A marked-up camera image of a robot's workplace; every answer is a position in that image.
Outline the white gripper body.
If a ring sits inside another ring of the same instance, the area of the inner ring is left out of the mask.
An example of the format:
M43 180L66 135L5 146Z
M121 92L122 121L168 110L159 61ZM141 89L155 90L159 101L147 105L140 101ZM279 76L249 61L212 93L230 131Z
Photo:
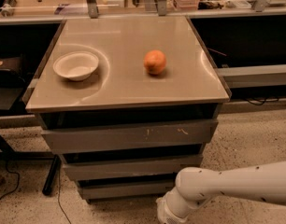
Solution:
M164 196L156 200L157 217L161 224L184 224L189 215L184 201Z

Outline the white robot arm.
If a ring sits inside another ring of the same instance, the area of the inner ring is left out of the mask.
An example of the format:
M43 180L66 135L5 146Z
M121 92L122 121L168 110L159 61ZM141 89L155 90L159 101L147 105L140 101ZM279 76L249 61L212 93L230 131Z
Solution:
M228 171L188 167L157 203L161 224L184 224L188 215L217 196L286 206L286 161Z

